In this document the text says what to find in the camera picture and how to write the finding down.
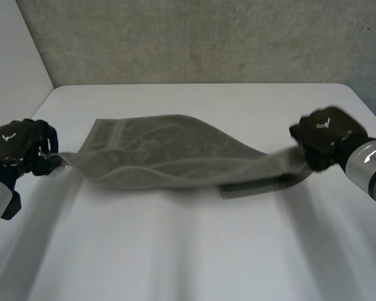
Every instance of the gray towel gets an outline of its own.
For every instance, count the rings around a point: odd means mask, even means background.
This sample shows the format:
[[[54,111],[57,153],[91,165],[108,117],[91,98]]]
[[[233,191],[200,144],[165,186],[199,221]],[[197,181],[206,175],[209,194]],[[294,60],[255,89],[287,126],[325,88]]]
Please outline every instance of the gray towel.
[[[310,174],[297,147],[266,155],[185,115],[97,119],[79,152],[60,156],[103,187],[234,184],[222,189],[225,197],[292,186]]]

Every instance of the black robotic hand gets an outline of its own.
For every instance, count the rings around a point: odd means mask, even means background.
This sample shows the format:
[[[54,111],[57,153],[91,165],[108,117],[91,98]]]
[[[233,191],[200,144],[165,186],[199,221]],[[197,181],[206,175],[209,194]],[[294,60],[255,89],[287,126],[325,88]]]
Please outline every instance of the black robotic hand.
[[[16,180],[27,172],[50,174],[61,165],[61,158],[52,156],[56,153],[56,130],[43,120],[24,119],[0,127],[0,182],[13,193],[2,219],[11,219],[21,209]]]
[[[339,163],[343,169],[349,155],[359,146],[374,140],[351,116],[337,107],[316,110],[302,116],[290,133],[305,150],[313,171],[323,171]]]
[[[43,120],[13,121],[0,127],[0,162],[15,168],[22,176],[50,174],[61,165],[56,130]]]

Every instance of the table surface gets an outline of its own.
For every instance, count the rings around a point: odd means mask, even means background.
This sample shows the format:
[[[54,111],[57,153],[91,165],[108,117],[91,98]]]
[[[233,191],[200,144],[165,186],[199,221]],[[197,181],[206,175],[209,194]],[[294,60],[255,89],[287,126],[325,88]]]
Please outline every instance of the table surface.
[[[376,137],[376,117],[336,84],[69,86],[34,117],[61,151],[97,118],[187,114],[274,152],[331,104]],[[338,167],[230,200],[214,187],[106,190],[71,169],[17,190],[23,209],[0,221],[0,300],[376,300],[376,204]]]

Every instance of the concrete wall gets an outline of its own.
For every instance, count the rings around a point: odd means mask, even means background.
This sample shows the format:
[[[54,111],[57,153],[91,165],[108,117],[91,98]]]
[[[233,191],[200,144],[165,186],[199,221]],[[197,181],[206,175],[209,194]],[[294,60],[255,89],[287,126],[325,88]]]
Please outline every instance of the concrete wall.
[[[56,87],[343,83],[376,114],[376,0],[18,5]]]
[[[53,90],[13,0],[0,0],[0,125],[29,118]]]

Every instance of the robotic arm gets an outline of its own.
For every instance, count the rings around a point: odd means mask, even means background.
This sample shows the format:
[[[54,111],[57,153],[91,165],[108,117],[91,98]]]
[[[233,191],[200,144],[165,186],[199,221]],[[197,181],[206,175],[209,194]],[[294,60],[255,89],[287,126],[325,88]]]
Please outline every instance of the robotic arm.
[[[347,177],[376,200],[376,139],[344,111],[328,107],[302,116],[290,127],[313,171],[339,164]],[[0,218],[11,219],[21,200],[14,190],[24,173],[50,174],[61,165],[56,130],[42,120],[13,121],[0,127]]]
[[[313,171],[339,164],[347,177],[376,201],[376,139],[344,111],[328,107],[290,127]]]
[[[45,121],[24,119],[0,127],[0,218],[9,220],[21,209],[16,180],[26,172],[50,174],[61,158],[44,155],[57,152],[56,130]]]

